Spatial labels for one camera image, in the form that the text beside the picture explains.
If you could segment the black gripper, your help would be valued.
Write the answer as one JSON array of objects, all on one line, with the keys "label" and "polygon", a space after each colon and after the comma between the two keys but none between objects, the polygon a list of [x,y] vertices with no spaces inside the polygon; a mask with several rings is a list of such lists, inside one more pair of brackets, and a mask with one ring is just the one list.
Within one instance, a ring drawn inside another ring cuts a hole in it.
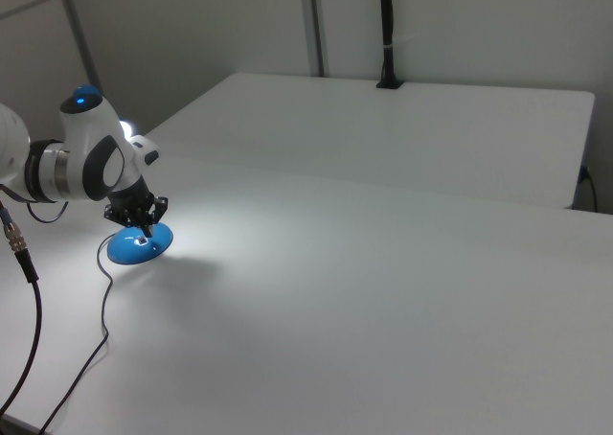
[{"label": "black gripper", "polygon": [[153,235],[157,224],[168,210],[169,200],[164,196],[154,195],[148,188],[143,176],[134,184],[108,196],[104,217],[123,227],[138,227],[147,238]]}]

